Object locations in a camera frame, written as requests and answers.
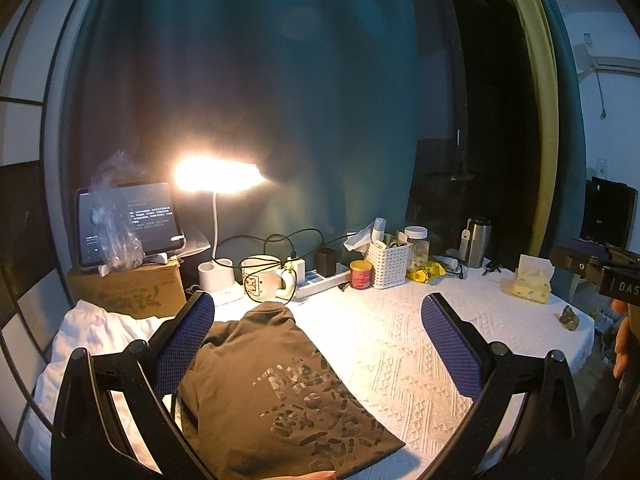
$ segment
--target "table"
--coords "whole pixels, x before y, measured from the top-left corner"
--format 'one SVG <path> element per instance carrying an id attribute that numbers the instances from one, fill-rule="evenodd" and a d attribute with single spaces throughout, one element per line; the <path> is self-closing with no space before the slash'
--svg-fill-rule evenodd
<path id="1" fill-rule="evenodd" d="M 356 398 L 406 443 L 355 480 L 415 480 L 471 407 L 422 326 L 420 306 L 427 294 L 440 292 L 487 341 L 500 340 L 514 353 L 544 357 L 560 349 L 574 374 L 585 363 L 593 345 L 591 317 L 574 308 L 580 325 L 569 332 L 558 321 L 564 301 L 552 296 L 542 305 L 508 296 L 500 282 L 512 279 L 511 272 L 482 271 L 468 269 L 464 280 L 443 276 L 433 284 L 407 282 L 386 290 L 332 288 L 287 305 Z M 255 305 L 245 297 L 220 306 L 216 320 L 240 319 Z M 521 402 L 522 396 L 512 399 L 482 466 L 498 460 Z"/>

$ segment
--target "hand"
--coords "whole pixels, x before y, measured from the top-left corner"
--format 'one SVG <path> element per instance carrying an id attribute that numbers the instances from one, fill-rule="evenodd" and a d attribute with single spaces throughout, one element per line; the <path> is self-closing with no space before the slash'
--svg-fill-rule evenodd
<path id="1" fill-rule="evenodd" d="M 629 306 L 624 301 L 613 300 L 611 302 L 611 308 L 619 314 L 626 314 L 629 312 Z M 618 329 L 618 335 L 616 336 L 616 365 L 613 367 L 613 376 L 617 379 L 622 377 L 625 373 L 626 367 L 629 364 L 628 342 L 629 335 L 631 334 L 631 326 L 629 325 L 629 316 L 620 323 Z"/>
<path id="2" fill-rule="evenodd" d="M 335 471 L 317 471 L 302 476 L 277 476 L 265 478 L 264 480 L 336 480 Z"/>

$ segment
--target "glowing lamp head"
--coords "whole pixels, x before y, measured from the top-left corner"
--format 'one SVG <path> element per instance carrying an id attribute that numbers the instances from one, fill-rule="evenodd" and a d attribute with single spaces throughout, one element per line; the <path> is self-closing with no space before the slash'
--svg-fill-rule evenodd
<path id="1" fill-rule="evenodd" d="M 264 182 L 255 164 L 194 156 L 175 168 L 175 183 L 183 191 L 237 193 Z"/>

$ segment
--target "tablet screen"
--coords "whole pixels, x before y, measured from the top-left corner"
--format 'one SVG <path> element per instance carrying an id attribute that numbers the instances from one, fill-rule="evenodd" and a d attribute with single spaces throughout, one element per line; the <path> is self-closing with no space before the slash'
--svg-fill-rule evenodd
<path id="1" fill-rule="evenodd" d="M 117 188 L 146 255 L 180 249 L 184 236 L 174 213 L 170 186 L 166 182 L 133 184 Z M 103 263 L 100 240 L 92 215 L 95 197 L 88 190 L 78 193 L 79 261 L 82 267 Z"/>

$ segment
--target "white tablecloth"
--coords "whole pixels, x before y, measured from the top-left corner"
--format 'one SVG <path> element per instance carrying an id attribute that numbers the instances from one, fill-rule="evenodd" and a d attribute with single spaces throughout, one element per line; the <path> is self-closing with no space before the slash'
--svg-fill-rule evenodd
<path id="1" fill-rule="evenodd" d="M 456 390 L 422 327 L 420 306 L 430 292 L 442 293 L 488 342 L 499 340 L 514 353 L 537 357 L 560 349 L 574 374 L 586 361 L 593 345 L 593 319 L 574 308 L 580 325 L 569 332 L 558 321 L 565 302 L 552 296 L 541 305 L 508 296 L 500 291 L 500 281 L 513 275 L 503 270 L 482 276 L 482 270 L 469 269 L 464 280 L 442 277 L 434 285 L 407 282 L 386 290 L 344 292 L 332 288 L 303 303 L 289 303 L 298 326 L 351 393 L 406 443 L 352 477 L 355 480 L 415 480 L 471 406 Z M 215 319 L 240 319 L 254 306 L 245 297 L 217 307 Z M 512 400 L 483 466 L 498 459 L 521 401 Z"/>

